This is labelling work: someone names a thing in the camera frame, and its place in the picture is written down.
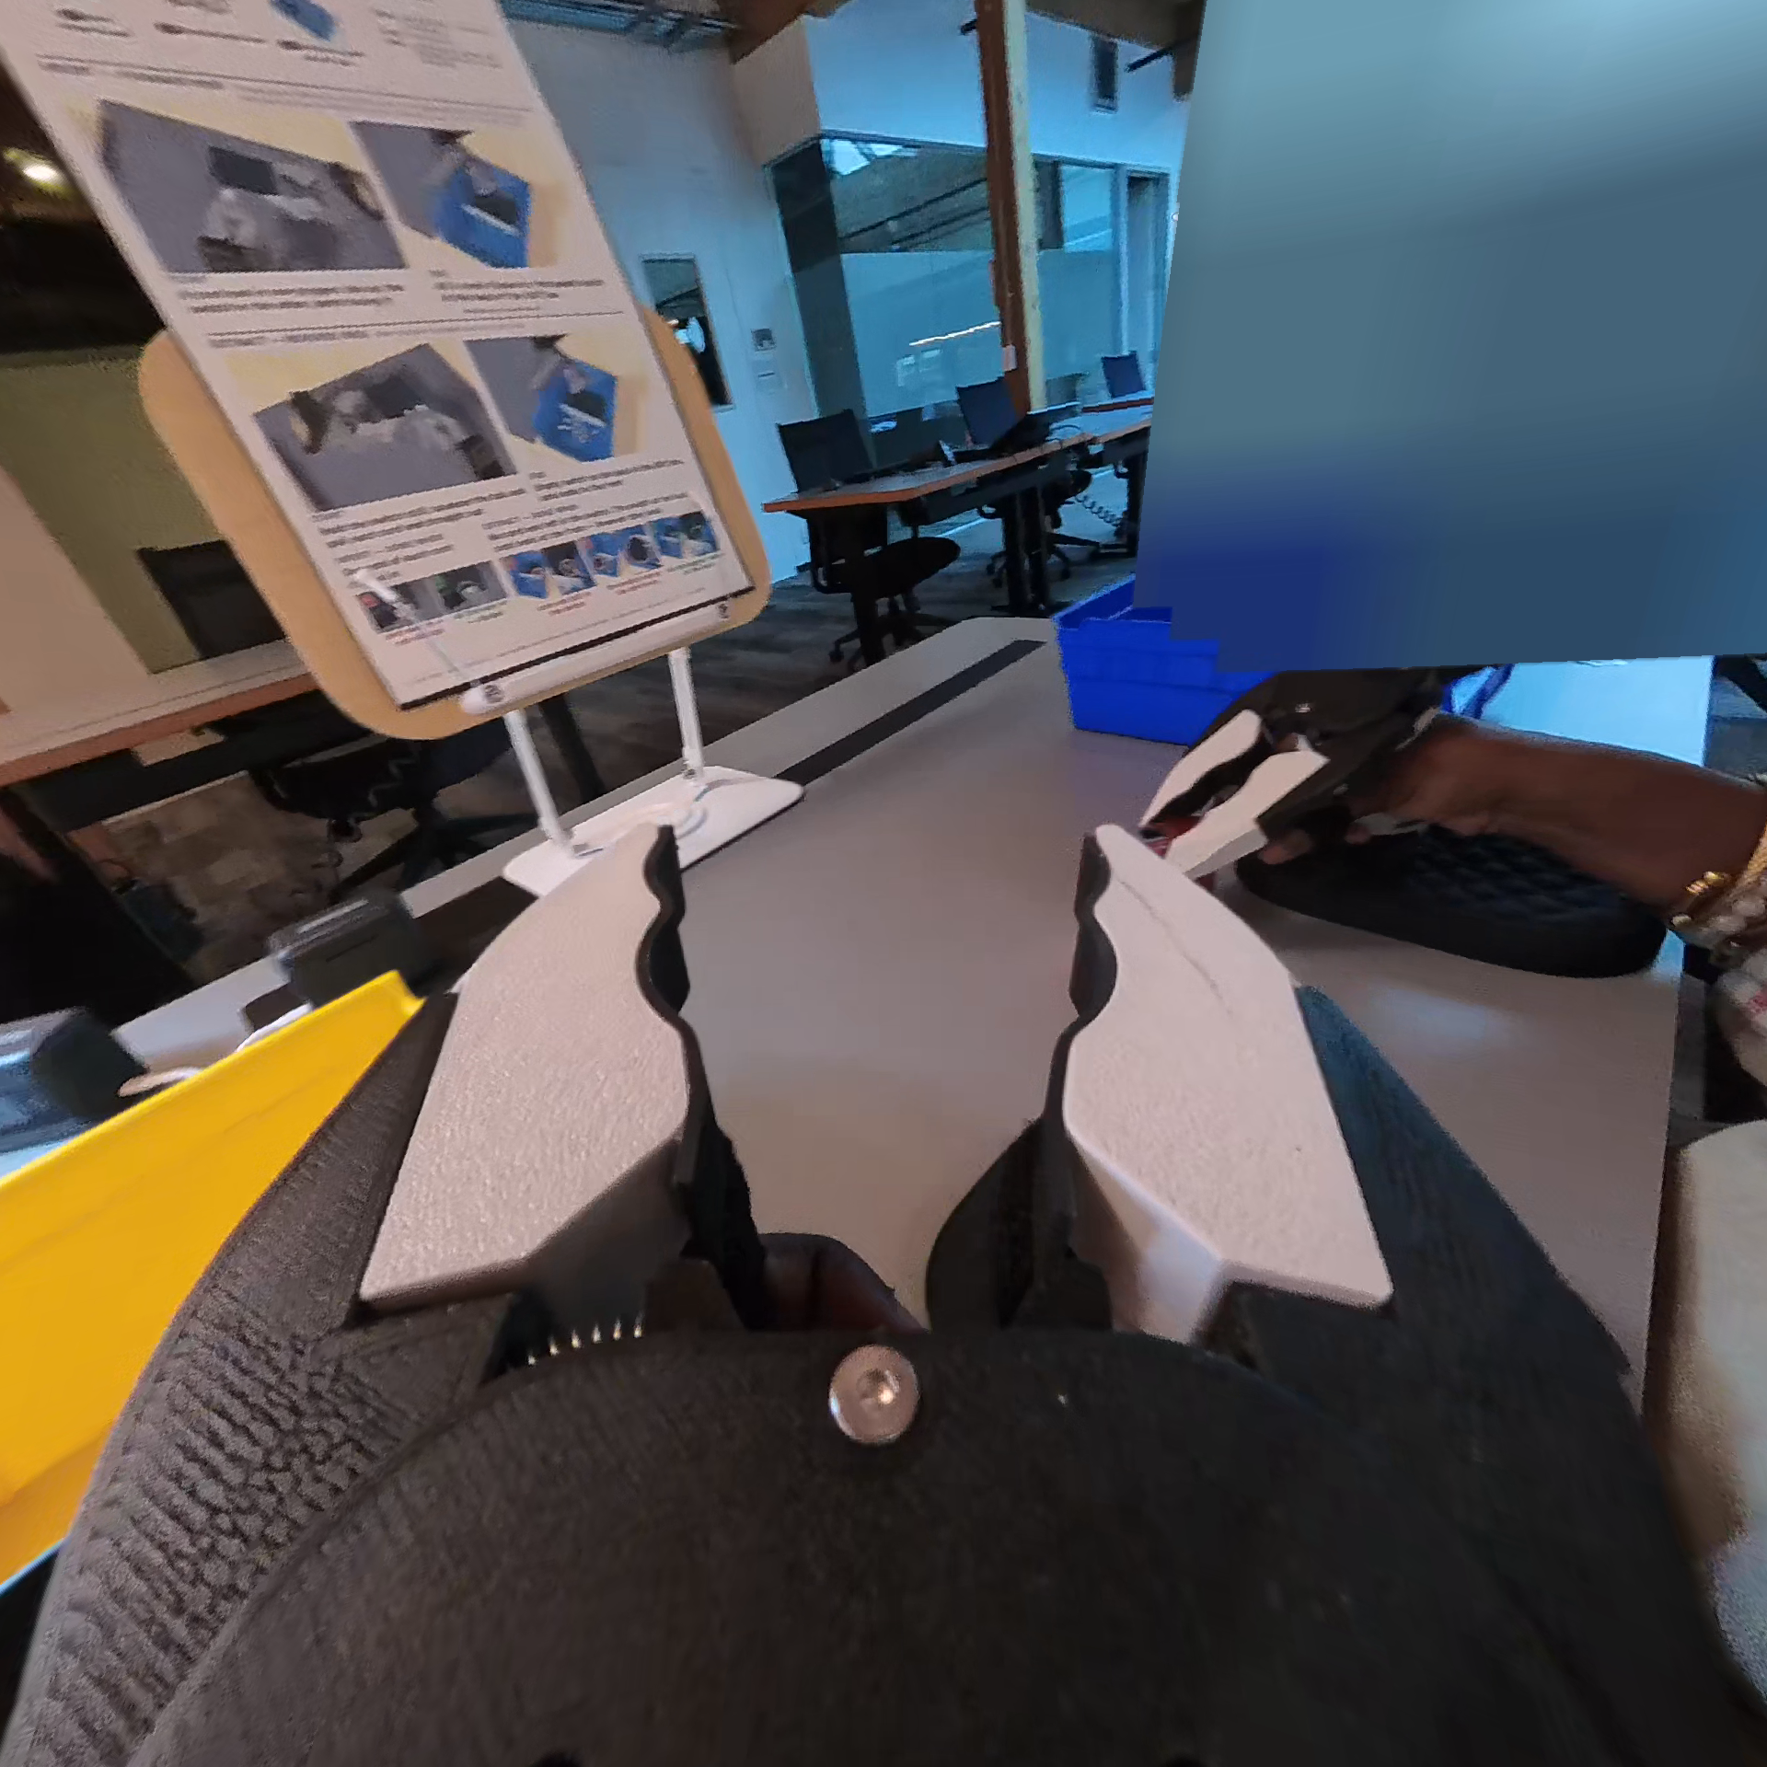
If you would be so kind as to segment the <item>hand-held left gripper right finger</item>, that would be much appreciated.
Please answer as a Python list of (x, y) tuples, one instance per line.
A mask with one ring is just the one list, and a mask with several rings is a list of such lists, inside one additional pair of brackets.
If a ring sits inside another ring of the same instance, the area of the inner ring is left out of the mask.
[(1028, 1328), (1200, 1343), (1242, 1290), (1387, 1311), (1293, 975), (1122, 827), (1081, 845), (1070, 1002), (1028, 1130)]

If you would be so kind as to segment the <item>long background desk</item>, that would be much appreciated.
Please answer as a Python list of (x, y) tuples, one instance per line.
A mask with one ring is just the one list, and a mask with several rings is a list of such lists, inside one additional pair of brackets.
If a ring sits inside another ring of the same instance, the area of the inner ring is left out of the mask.
[(1150, 393), (1110, 402), (1081, 409), (1060, 431), (1030, 450), (882, 474), (828, 491), (796, 491), (764, 503), (762, 512), (803, 520), (816, 567), (825, 562), (828, 525), (856, 520), (860, 512), (896, 513), (909, 527), (993, 512), (1001, 527), (1005, 614), (1051, 618), (1066, 602), (1054, 598), (1048, 583), (1048, 486), (1080, 471), (1134, 466), (1130, 505), (1137, 517), (1153, 415)]

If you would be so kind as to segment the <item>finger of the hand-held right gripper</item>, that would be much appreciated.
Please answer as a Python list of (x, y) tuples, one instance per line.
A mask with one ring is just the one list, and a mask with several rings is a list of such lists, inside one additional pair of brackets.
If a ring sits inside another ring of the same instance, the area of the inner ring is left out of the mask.
[(1265, 760), (1268, 760), (1268, 737), (1262, 715), (1254, 709), (1226, 712), (1185, 750), (1160, 783), (1141, 818), (1141, 828), (1196, 827), (1215, 803), (1233, 796)]
[(1260, 851), (1270, 844), (1265, 818), (1296, 793), (1312, 791), (1327, 761), (1312, 737), (1268, 737), (1268, 760), (1233, 796), (1215, 803), (1196, 831), (1173, 844), (1170, 866), (1185, 876), (1204, 878)]

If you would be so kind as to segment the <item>blue plastic bin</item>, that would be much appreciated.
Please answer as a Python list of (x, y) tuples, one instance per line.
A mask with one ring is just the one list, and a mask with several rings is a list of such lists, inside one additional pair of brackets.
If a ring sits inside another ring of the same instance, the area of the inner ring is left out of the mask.
[(1060, 612), (1053, 622), (1080, 732), (1192, 746), (1265, 672), (1222, 672), (1208, 639), (1173, 638), (1169, 607), (1137, 602), (1134, 577)]

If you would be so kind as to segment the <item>black office chair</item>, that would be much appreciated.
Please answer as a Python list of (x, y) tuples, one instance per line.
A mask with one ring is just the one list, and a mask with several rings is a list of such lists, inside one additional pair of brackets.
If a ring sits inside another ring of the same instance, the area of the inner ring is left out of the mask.
[[(804, 423), (781, 423), (784, 458), (798, 492), (856, 489), (877, 476), (860, 417), (851, 409)], [(882, 505), (841, 507), (827, 515), (804, 517), (811, 587), (822, 594), (848, 597), (853, 631), (840, 638), (828, 660), (853, 672), (921, 638), (917, 590), (962, 562), (960, 541), (926, 536), (911, 527), (891, 537), (890, 513)]]
[[(960, 387), (962, 417), (967, 427), (970, 450), (965, 460), (995, 458), (1027, 450), (1048, 440), (1063, 423), (1077, 417), (1080, 406), (1068, 402), (1054, 407), (1020, 413), (1005, 379), (986, 385)], [(1071, 577), (1074, 560), (1063, 539), (1063, 509), (1091, 486), (1093, 474), (1086, 466), (1063, 466), (1043, 486), (1043, 536), (1045, 557), (1058, 564), (1063, 579)]]

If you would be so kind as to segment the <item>person's right hand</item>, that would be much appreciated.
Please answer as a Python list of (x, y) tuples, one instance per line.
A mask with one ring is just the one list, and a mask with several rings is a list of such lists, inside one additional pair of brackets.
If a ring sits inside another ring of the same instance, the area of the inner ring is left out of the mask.
[(1721, 867), (1688, 822), (1708, 783), (1639, 752), (1440, 718), (1354, 786), (1344, 812), (1358, 835), (1387, 818), (1510, 837), (1668, 914)]

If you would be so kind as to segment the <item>printed instruction sheet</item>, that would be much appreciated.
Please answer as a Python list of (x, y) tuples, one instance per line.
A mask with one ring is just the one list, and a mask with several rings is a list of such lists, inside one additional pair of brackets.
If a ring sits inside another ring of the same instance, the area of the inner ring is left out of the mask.
[(500, 4), (4, 4), (4, 57), (399, 706), (767, 587)]

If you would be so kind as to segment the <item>black quilted wrist rest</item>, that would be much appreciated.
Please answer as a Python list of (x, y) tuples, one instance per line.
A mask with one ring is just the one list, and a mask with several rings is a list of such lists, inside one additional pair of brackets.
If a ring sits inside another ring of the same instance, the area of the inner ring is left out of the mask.
[(1650, 969), (1665, 924), (1598, 878), (1503, 835), (1425, 828), (1332, 845), (1270, 866), (1239, 861), (1262, 903), (1461, 962), (1603, 982)]

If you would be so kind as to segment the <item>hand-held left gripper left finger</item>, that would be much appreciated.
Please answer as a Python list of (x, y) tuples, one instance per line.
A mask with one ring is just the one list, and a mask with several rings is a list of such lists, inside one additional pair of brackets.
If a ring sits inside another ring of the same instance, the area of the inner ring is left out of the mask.
[(766, 1250), (684, 1012), (684, 903), (675, 831), (632, 828), (457, 984), (365, 1309), (515, 1292), (559, 1329), (610, 1329), (691, 1262), (767, 1328)]

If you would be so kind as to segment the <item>black power adapter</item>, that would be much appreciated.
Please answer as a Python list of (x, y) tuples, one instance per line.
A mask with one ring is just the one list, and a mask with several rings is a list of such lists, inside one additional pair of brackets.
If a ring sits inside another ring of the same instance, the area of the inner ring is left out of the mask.
[(324, 1007), (388, 973), (420, 990), (434, 972), (429, 939), (388, 891), (365, 891), (279, 931), (267, 955), (306, 1007)]

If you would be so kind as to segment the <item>yellow plastic bin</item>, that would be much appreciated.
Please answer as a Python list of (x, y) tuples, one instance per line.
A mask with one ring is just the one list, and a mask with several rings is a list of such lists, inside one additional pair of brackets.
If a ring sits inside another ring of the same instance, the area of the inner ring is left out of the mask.
[(192, 1286), (417, 1010), (383, 975), (4, 1177), (4, 1585), (67, 1536)]

